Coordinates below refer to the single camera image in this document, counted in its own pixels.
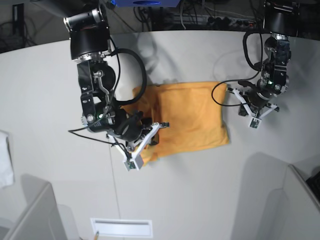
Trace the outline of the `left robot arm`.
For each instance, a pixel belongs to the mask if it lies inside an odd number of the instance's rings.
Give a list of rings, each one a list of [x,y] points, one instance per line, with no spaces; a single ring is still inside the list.
[[[255,117],[260,117],[261,110],[267,107],[272,109],[269,101],[285,93],[289,85],[287,76],[287,65],[291,59],[289,37],[296,37],[299,25],[300,4],[289,0],[266,0],[264,2],[264,20],[262,34],[270,34],[264,42],[264,51],[267,59],[252,64],[248,55],[247,39],[250,35],[257,33],[249,30],[245,33],[242,44],[245,58],[249,66],[261,73],[256,83],[249,80],[239,81],[243,87],[251,90],[242,93],[244,104],[239,107],[240,116],[249,115],[248,109]]]

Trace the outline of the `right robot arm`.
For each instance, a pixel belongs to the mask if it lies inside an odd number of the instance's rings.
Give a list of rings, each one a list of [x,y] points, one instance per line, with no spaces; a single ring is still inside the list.
[[[94,133],[107,132],[128,143],[141,140],[150,130],[147,125],[151,120],[143,119],[142,111],[127,113],[123,106],[136,103],[145,93],[147,73],[142,59],[127,48],[110,49],[112,39],[106,5],[101,0],[85,3],[80,12],[63,21],[69,31],[71,59],[77,63],[85,128]],[[138,94],[125,101],[117,100],[115,96],[120,74],[105,61],[105,57],[119,54],[135,58],[142,75]]]

